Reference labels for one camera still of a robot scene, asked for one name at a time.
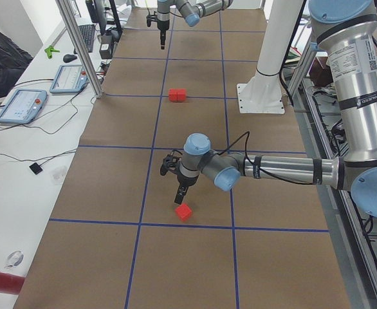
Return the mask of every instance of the keyboard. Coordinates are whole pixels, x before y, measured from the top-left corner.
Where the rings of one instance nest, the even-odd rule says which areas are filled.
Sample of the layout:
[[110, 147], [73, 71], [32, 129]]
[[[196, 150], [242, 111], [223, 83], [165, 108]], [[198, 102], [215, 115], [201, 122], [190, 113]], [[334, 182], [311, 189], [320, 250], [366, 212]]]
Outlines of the keyboard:
[[83, 40], [87, 46], [88, 52], [91, 53], [93, 51], [93, 45], [95, 40], [95, 24], [82, 24], [81, 26], [78, 26], [78, 29], [80, 30], [81, 36], [83, 36]]

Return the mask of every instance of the red cube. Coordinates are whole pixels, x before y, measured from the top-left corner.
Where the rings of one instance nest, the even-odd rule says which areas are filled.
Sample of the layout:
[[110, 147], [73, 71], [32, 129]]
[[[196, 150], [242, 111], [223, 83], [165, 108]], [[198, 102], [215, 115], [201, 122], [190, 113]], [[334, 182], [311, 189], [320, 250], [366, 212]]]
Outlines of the red cube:
[[184, 102], [186, 101], [187, 91], [184, 88], [177, 89], [177, 101]]
[[169, 100], [171, 102], [177, 102], [177, 99], [178, 99], [178, 93], [177, 93], [177, 89], [170, 89], [169, 90]]
[[185, 88], [171, 88], [169, 90], [169, 100], [171, 102], [184, 102], [187, 97], [187, 90]]
[[177, 207], [174, 211], [176, 211], [177, 216], [180, 218], [182, 222], [189, 219], [193, 213], [190, 207], [184, 203]]

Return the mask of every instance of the blue tape line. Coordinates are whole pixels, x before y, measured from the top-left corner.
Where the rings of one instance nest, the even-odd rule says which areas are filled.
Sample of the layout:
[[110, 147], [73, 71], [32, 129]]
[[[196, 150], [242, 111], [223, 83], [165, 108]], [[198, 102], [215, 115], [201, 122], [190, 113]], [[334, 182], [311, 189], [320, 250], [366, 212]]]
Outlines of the blue tape line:
[[108, 224], [108, 225], [134, 225], [137, 226], [137, 222], [121, 222], [121, 221], [98, 221], [98, 220], [74, 220], [74, 219], [59, 219], [50, 218], [52, 222], [64, 222], [64, 223], [90, 223], [90, 224]]
[[142, 223], [145, 227], [183, 227], [188, 229], [211, 229], [211, 230], [231, 230], [231, 227], [219, 225], [185, 225], [185, 224], [168, 224], [168, 223]]
[[[127, 98], [168, 98], [168, 95], [116, 95], [114, 93], [106, 93], [108, 97], [127, 97]], [[223, 97], [190, 97], [187, 96], [187, 98], [201, 98], [201, 99], [218, 99], [223, 100]], [[237, 100], [237, 98], [227, 97], [228, 100]]]
[[[61, 219], [50, 218], [49, 221], [61, 223], [90, 223], [102, 225], [133, 225], [146, 227], [177, 227], [183, 229], [213, 229], [213, 230], [232, 230], [233, 227], [224, 225], [186, 225], [186, 224], [172, 224], [172, 223], [149, 223], [149, 222], [126, 222], [126, 221], [98, 221], [98, 220], [78, 220], [78, 219]], [[235, 230], [256, 230], [263, 232], [304, 232], [304, 233], [328, 233], [329, 230], [324, 229], [287, 229], [276, 227], [234, 227]]]
[[82, 148], [116, 148], [116, 149], [143, 149], [143, 150], [151, 150], [151, 147], [141, 147], [141, 146], [116, 146], [116, 145], [78, 145]]
[[[157, 29], [150, 29], [150, 28], [124, 28], [124, 30], [139, 30], [139, 31], [158, 31]], [[236, 33], [264, 33], [265, 31], [236, 31], [236, 30], [196, 30], [196, 29], [181, 29], [176, 30], [173, 29], [174, 32], [236, 32]]]
[[[113, 59], [127, 59], [127, 60], [166, 60], [166, 58], [141, 58], [141, 57], [113, 57]], [[184, 58], [170, 58], [173, 61], [222, 61], [221, 59], [184, 59]], [[224, 60], [226, 62], [255, 62], [257, 60]]]
[[[226, 99], [226, 73], [225, 73], [225, 55], [223, 48], [223, 33], [221, 26], [221, 12], [219, 12], [219, 25], [220, 25], [220, 45], [221, 45], [221, 69], [223, 71], [223, 93], [225, 97], [225, 121], [226, 121], [226, 142], [227, 147], [230, 145], [230, 135], [228, 131], [228, 106]], [[233, 241], [233, 264], [234, 264], [234, 286], [235, 286], [235, 307], [240, 309], [240, 296], [239, 296], [239, 276], [237, 271], [237, 247], [235, 242], [235, 220], [234, 220], [234, 201], [233, 191], [230, 190], [230, 209], [232, 215], [232, 241]]]
[[149, 185], [150, 170], [151, 170], [151, 164], [152, 164], [152, 156], [153, 156], [153, 152], [154, 152], [154, 145], [155, 145], [155, 142], [156, 142], [158, 121], [159, 121], [159, 118], [160, 118], [160, 111], [161, 111], [161, 101], [163, 99], [163, 91], [164, 91], [165, 79], [166, 79], [166, 75], [167, 75], [167, 66], [169, 64], [171, 42], [172, 42], [173, 28], [174, 28], [174, 22], [175, 22], [175, 20], [176, 20], [176, 18], [173, 16], [173, 22], [172, 22], [172, 26], [171, 26], [170, 39], [169, 39], [169, 50], [167, 51], [167, 58], [166, 58], [166, 61], [165, 61], [165, 68], [164, 68], [164, 74], [163, 74], [163, 84], [161, 86], [160, 102], [158, 104], [156, 125], [154, 127], [154, 134], [153, 134], [153, 138], [152, 138], [149, 167], [147, 169], [147, 177], [146, 177], [146, 180], [145, 180], [144, 195], [143, 195], [143, 201], [142, 201], [142, 209], [140, 211], [140, 219], [138, 221], [136, 243], [134, 244], [133, 261], [131, 263], [129, 284], [128, 284], [128, 287], [127, 287], [127, 295], [126, 295], [126, 298], [125, 298], [124, 309], [127, 309], [128, 306], [129, 306], [130, 291], [131, 291], [131, 286], [132, 286], [132, 283], [133, 283], [134, 266], [136, 264], [137, 249], [138, 249], [138, 243], [139, 243], [139, 239], [140, 239], [140, 231], [141, 231], [142, 221], [143, 221], [143, 214], [144, 214], [144, 208], [145, 208], [145, 199], [147, 197], [147, 188], [148, 188], [148, 185]]
[[[78, 145], [83, 148], [117, 148], [117, 149], [143, 149], [143, 150], [167, 150], [172, 151], [174, 149], [182, 151], [183, 148], [171, 148], [171, 147], [143, 147], [143, 146], [121, 146], [121, 145]], [[223, 149], [215, 149], [215, 151], [220, 152]], [[231, 149], [231, 152], [241, 153], [244, 149], [235, 150]], [[279, 153], [279, 154], [291, 154], [291, 155], [306, 155], [303, 151], [263, 151], [263, 150], [247, 150], [248, 153]]]
[[329, 230], [320, 229], [283, 229], [275, 227], [236, 227], [236, 230], [259, 230], [263, 232], [303, 232], [303, 233], [328, 233]]

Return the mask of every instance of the red cylinder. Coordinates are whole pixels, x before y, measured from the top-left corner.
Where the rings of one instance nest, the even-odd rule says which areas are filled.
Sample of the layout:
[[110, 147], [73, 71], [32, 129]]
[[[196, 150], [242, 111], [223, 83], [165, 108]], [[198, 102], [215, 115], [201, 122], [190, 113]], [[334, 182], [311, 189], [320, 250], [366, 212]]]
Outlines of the red cylinder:
[[25, 278], [0, 272], [0, 293], [17, 295], [21, 291]]

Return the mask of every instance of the computer mouse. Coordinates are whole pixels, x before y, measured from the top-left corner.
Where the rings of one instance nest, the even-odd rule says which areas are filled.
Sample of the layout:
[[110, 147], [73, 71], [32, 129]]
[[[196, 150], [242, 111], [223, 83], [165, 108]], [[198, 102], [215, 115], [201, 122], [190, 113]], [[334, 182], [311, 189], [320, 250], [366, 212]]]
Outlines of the computer mouse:
[[77, 59], [77, 56], [76, 55], [70, 55], [69, 53], [67, 55], [64, 55], [64, 57], [62, 58], [62, 60], [65, 62], [65, 63], [69, 63], [73, 60]]

